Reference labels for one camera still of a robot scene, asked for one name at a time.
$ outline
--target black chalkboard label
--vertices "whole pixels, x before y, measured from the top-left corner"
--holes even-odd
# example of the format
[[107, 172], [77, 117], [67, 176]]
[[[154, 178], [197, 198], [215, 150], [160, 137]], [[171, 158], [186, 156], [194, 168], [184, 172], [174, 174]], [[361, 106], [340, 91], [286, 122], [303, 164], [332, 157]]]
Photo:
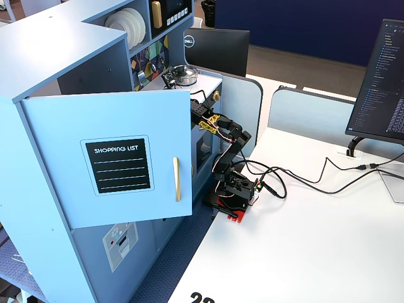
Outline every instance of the black chalkboard label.
[[145, 139], [85, 143], [98, 192], [149, 189]]

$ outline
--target stack of plates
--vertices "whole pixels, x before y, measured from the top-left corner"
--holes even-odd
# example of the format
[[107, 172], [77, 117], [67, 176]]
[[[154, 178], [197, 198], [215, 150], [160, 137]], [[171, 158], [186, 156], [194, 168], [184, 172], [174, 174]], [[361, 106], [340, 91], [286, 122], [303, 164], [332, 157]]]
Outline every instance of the stack of plates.
[[105, 26], [127, 32], [129, 49], [142, 42], [146, 35], [146, 23], [141, 14], [133, 8], [124, 8], [110, 15]]

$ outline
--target white desk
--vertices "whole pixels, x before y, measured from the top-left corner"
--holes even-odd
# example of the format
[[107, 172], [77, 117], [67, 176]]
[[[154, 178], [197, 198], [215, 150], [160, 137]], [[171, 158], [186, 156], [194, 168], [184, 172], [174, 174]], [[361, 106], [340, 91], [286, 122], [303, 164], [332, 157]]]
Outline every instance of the white desk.
[[[310, 179], [319, 177], [325, 156], [341, 167], [384, 160], [338, 156], [333, 147], [268, 128], [251, 159]], [[339, 189], [361, 174], [328, 167], [318, 186]], [[264, 189], [241, 224], [218, 214], [169, 303], [194, 302], [194, 292], [215, 303], [404, 302], [404, 206], [379, 174], [334, 196], [282, 177], [285, 201]]]

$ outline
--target black bracket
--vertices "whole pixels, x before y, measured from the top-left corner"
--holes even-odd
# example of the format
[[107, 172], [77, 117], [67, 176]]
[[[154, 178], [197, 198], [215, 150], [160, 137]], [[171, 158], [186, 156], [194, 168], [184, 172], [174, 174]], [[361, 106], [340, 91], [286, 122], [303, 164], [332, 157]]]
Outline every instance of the black bracket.
[[354, 157], [355, 148], [359, 144], [359, 142], [361, 142], [363, 139], [365, 139], [365, 138], [355, 137], [354, 139], [352, 139], [352, 141], [349, 143], [348, 149], [347, 149], [348, 157], [352, 157], [352, 158]]

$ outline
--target wooden door handle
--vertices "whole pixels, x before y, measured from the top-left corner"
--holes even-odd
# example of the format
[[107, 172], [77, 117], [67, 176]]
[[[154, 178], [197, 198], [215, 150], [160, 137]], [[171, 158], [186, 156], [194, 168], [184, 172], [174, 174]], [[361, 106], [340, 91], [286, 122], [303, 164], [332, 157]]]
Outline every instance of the wooden door handle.
[[172, 159], [174, 164], [174, 180], [175, 180], [175, 200], [180, 202], [181, 200], [181, 179], [179, 177], [179, 160], [177, 157]]
[[163, 26], [163, 20], [162, 20], [162, 6], [160, 2], [153, 1], [151, 3], [151, 11], [153, 12], [153, 26], [155, 28], [161, 28]]

